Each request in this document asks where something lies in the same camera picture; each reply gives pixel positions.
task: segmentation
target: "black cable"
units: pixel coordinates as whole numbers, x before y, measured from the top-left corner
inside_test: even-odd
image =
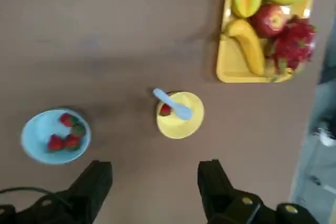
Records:
[[[52,191],[48,191],[48,190],[43,189],[43,188],[27,187],[27,186],[10,187],[10,188],[6,188],[6,189],[3,189],[3,190],[0,190],[0,194],[8,193],[8,192],[11,192],[11,191],[37,191],[39,193],[43,193],[43,194],[49,195],[51,197],[54,197],[55,200],[57,200],[58,202],[62,203],[69,210],[72,209],[71,204],[69,202],[67,202],[66,200],[64,200],[62,197],[60,197],[58,194],[55,194]]]

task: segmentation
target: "light blue spoon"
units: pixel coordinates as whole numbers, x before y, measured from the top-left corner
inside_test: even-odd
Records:
[[[169,95],[167,95],[164,91],[161,89],[154,89],[153,94],[160,99],[163,103],[167,104],[169,107],[171,107],[175,114],[182,120],[190,120],[193,111],[188,108],[187,106],[174,102]]]

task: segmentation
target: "tray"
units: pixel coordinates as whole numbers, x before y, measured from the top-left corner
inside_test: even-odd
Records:
[[[301,18],[308,18],[310,16],[310,7],[313,0],[304,0],[296,2],[289,6],[282,6],[282,11],[288,16],[294,14]],[[222,35],[219,41],[219,49],[217,56],[216,73],[218,78],[223,82],[283,82],[293,77],[291,70],[286,72],[277,80],[267,76],[257,76],[249,71],[245,56],[240,48],[239,43],[234,38],[229,38],[225,35],[226,25],[235,20],[236,17],[231,13],[232,0],[225,0],[222,21]],[[268,40],[260,39],[260,43],[264,48]],[[265,66],[265,73],[274,72],[274,66]]]

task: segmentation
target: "screw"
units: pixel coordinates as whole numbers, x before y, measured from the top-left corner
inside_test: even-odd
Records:
[[[285,209],[287,210],[287,212],[290,212],[291,214],[297,214],[298,210],[291,205],[285,205]]]
[[[243,203],[246,204],[246,205],[252,205],[253,204],[253,201],[250,199],[250,198],[247,198],[247,197],[244,197],[242,199]]]

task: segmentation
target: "red apple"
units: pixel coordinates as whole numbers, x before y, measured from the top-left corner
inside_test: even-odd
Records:
[[[251,25],[260,38],[278,35],[286,22],[285,14],[282,12],[281,7],[276,4],[263,5],[251,18]]]

